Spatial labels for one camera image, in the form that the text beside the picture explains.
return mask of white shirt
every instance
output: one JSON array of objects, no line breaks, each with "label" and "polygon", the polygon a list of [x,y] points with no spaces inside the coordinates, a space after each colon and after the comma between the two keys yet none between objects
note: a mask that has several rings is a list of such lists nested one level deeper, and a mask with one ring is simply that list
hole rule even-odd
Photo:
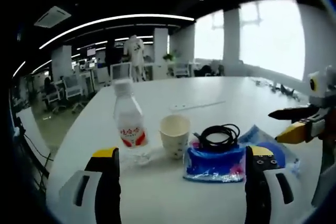
[{"label": "white shirt", "polygon": [[124,55],[131,56],[131,62],[133,66],[143,64],[143,51],[143,41],[142,39],[138,39],[136,35],[133,35],[124,43]]}]

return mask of ceiling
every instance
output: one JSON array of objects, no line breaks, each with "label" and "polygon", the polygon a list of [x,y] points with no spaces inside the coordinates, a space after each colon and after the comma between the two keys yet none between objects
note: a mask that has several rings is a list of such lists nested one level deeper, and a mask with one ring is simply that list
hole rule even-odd
[{"label": "ceiling", "polygon": [[[110,38],[153,35],[154,26],[134,24],[162,24],[169,32],[191,24],[191,21],[167,18],[118,19],[91,25],[71,32],[52,42],[45,48],[38,48],[53,37],[78,25],[93,20],[127,14],[173,14],[199,18],[213,11],[237,8],[240,3],[254,0],[18,0],[13,4],[17,18],[16,30],[20,32],[20,43],[15,69],[22,61],[26,64],[21,74],[28,74],[50,59],[50,52],[62,44],[77,47],[104,41]],[[299,3],[324,8],[319,0],[297,0]],[[71,14],[71,17],[54,26],[41,28],[34,23],[51,7],[58,6]]]}]

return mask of paper cup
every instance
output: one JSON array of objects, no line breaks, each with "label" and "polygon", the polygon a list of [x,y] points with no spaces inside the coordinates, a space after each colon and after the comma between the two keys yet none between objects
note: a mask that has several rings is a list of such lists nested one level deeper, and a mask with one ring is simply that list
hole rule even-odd
[{"label": "paper cup", "polygon": [[161,120],[162,145],[170,158],[182,158],[188,144],[190,120],[182,115],[169,115]]}]

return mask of plastic bottle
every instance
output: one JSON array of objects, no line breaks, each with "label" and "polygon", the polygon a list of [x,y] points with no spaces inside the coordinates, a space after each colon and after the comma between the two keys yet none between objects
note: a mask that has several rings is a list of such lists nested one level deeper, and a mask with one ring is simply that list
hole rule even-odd
[{"label": "plastic bottle", "polygon": [[128,148],[145,146],[148,141],[143,125],[143,114],[133,95],[130,79],[117,80],[114,83],[117,96],[114,106],[114,120],[121,140]]}]

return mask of white table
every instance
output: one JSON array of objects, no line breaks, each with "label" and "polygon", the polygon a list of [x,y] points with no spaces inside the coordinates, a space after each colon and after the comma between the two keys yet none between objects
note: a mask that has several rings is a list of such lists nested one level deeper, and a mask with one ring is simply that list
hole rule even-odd
[{"label": "white table", "polygon": [[[268,88],[256,87],[244,77],[205,77],[169,79],[134,84],[134,93],[145,117],[152,146],[161,146],[160,119],[171,114],[175,105],[226,102],[181,111],[191,119],[192,132],[224,123],[235,123],[244,134],[254,124],[272,136],[289,122],[267,115],[276,109],[298,103]],[[116,97],[112,87],[101,89],[81,112],[68,131],[56,157],[47,186],[47,206],[57,216],[58,192],[75,171],[84,169],[92,153],[101,148],[119,146],[113,121]],[[301,159],[302,188],[311,200],[317,185],[322,143],[289,146]],[[182,178],[182,162],[165,158],[148,167],[121,171],[123,223],[244,223],[246,201],[244,183],[203,184]]]}]

